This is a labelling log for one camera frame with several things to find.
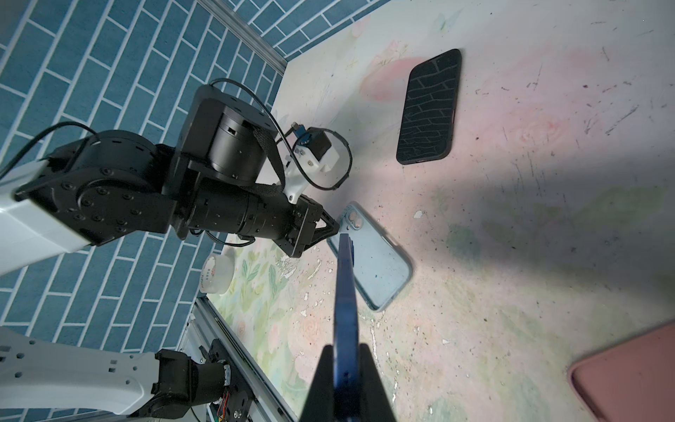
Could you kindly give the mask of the black phone case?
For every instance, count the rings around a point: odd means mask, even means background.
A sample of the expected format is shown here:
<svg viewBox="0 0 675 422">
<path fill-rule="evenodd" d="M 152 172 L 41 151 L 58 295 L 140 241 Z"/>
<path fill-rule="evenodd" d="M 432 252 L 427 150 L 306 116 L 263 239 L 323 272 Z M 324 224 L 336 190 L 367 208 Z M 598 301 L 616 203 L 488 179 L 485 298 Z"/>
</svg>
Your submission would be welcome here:
<svg viewBox="0 0 675 422">
<path fill-rule="evenodd" d="M 448 50 L 412 69 L 397 142 L 400 165 L 437 161 L 450 153 L 461 73 L 460 49 Z"/>
</svg>

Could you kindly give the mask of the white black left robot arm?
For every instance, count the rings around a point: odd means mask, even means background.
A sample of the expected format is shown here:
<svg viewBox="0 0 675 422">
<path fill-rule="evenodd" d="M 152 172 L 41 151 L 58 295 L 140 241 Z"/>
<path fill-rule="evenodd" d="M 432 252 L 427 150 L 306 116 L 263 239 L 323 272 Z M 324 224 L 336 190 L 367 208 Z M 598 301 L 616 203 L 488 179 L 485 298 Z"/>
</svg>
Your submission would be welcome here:
<svg viewBox="0 0 675 422">
<path fill-rule="evenodd" d="M 40 161 L 1 172 L 1 270 L 135 232 L 174 230 L 266 238 L 291 258 L 335 235 L 337 222 L 293 191 L 263 105 L 200 87 L 176 146 L 124 130 L 90 131 Z M 203 362 L 162 350 L 114 353 L 1 331 L 1 406 L 90 408 L 130 418 L 177 420 L 221 404 L 244 420 L 251 388 L 221 341 Z"/>
</svg>

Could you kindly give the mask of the sage green phone case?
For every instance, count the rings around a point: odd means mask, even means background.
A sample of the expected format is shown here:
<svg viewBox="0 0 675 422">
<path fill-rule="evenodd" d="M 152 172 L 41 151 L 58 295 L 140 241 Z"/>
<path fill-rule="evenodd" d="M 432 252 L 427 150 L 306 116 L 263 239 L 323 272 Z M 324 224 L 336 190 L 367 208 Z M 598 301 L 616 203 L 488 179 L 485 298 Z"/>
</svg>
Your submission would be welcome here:
<svg viewBox="0 0 675 422">
<path fill-rule="evenodd" d="M 344 208 L 339 234 L 353 242 L 358 292 L 371 311 L 383 311 L 411 280 L 413 266 L 408 255 L 358 202 Z"/>
</svg>

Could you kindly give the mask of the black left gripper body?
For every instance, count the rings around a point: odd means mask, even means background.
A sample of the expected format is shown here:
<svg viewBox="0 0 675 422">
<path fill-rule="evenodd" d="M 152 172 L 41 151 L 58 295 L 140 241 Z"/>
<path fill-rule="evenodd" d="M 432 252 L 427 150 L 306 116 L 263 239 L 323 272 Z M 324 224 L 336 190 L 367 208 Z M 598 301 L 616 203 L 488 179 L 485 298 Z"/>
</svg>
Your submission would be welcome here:
<svg viewBox="0 0 675 422">
<path fill-rule="evenodd" d="M 286 255 L 299 258 L 323 241 L 323 207 L 302 195 L 297 204 L 278 193 L 261 196 L 239 186 L 204 179 L 186 208 L 184 232 L 215 231 L 251 240 L 274 241 Z"/>
</svg>

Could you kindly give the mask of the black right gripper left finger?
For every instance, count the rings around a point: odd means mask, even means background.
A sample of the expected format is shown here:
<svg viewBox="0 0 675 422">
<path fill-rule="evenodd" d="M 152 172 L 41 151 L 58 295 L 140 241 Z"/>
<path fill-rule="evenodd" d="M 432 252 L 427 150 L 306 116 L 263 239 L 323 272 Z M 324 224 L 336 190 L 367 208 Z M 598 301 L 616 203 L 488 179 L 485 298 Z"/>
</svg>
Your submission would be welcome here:
<svg viewBox="0 0 675 422">
<path fill-rule="evenodd" d="M 327 345 L 320 355 L 299 421 L 333 422 L 334 420 L 333 346 Z"/>
</svg>

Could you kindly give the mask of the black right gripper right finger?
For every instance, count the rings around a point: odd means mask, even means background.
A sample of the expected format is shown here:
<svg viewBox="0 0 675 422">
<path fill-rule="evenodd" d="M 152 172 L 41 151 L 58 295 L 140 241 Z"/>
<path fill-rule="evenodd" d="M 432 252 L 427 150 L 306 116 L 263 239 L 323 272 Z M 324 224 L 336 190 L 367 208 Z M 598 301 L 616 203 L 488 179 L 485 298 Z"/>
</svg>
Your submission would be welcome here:
<svg viewBox="0 0 675 422">
<path fill-rule="evenodd" d="M 365 422 L 396 422 L 388 395 L 367 344 L 360 344 L 360 420 Z"/>
</svg>

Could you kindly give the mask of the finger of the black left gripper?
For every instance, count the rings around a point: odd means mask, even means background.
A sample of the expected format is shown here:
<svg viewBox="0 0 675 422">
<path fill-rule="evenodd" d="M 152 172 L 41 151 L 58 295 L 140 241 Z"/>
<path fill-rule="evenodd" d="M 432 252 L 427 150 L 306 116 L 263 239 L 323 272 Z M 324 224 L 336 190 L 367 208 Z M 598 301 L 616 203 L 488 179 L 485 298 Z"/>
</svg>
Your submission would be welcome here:
<svg viewBox="0 0 675 422">
<path fill-rule="evenodd" d="M 315 246 L 339 232 L 339 223 L 323 209 L 314 223 L 314 230 L 309 246 Z"/>
</svg>

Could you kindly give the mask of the blue smartphone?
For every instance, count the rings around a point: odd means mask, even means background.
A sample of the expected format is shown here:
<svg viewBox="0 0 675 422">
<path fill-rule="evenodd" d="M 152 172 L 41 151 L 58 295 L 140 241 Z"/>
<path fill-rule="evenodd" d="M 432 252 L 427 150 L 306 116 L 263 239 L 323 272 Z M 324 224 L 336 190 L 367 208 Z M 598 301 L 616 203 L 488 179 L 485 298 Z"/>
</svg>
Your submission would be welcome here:
<svg viewBox="0 0 675 422">
<path fill-rule="evenodd" d="M 339 236 L 333 336 L 333 395 L 337 421 L 360 421 L 359 323 L 353 242 Z"/>
</svg>

